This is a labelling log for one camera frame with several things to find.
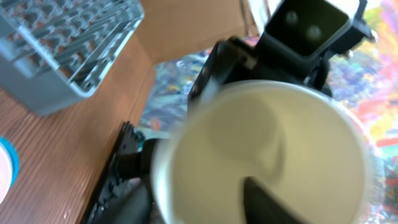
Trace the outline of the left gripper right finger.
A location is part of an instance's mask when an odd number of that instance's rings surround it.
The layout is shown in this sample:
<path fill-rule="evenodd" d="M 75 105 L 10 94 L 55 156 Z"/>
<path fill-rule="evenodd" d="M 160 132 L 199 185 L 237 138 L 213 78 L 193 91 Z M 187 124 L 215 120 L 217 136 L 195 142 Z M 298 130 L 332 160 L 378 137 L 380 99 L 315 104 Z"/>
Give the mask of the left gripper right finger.
<path fill-rule="evenodd" d="M 252 177 L 246 177 L 243 182 L 243 210 L 247 224 L 303 224 Z"/>

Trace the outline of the grey bowl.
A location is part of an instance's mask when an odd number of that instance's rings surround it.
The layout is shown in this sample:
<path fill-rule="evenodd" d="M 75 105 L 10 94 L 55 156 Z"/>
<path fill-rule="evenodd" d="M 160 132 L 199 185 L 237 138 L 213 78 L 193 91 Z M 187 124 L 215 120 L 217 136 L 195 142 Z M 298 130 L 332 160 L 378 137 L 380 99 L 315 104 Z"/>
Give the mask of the grey bowl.
<path fill-rule="evenodd" d="M 228 85 L 156 147 L 150 177 L 166 223 L 246 223 L 252 177 L 303 223 L 360 223 L 384 200 L 377 149 L 355 115 L 298 85 Z"/>

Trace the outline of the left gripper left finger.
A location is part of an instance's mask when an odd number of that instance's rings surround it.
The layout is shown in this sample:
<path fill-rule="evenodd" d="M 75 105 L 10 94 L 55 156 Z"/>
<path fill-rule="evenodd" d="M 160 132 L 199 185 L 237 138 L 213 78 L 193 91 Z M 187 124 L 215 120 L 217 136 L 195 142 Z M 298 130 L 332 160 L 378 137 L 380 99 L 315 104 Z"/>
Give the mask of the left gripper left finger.
<path fill-rule="evenodd" d="M 188 96 L 188 109 L 193 109 L 206 95 L 213 96 L 219 86 L 244 80 L 246 44 L 242 40 L 220 40 L 212 48 Z"/>

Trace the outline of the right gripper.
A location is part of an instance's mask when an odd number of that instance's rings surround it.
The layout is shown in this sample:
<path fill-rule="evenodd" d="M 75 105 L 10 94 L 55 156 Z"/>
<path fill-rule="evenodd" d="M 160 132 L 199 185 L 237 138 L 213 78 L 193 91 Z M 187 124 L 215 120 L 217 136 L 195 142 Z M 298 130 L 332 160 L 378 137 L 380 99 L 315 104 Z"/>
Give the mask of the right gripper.
<path fill-rule="evenodd" d="M 376 41 L 364 19 L 368 0 L 251 1 L 260 39 L 255 63 L 240 80 L 302 85 L 332 96 L 330 59 L 350 57 L 363 40 Z"/>

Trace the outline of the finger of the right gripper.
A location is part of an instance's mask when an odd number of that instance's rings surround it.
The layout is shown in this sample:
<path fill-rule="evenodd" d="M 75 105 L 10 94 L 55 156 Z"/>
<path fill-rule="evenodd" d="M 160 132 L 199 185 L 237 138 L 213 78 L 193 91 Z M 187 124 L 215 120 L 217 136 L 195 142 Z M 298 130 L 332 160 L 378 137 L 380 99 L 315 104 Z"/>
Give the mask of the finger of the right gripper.
<path fill-rule="evenodd" d="M 150 165 L 155 139 L 123 123 L 81 223 L 151 222 L 154 197 Z"/>

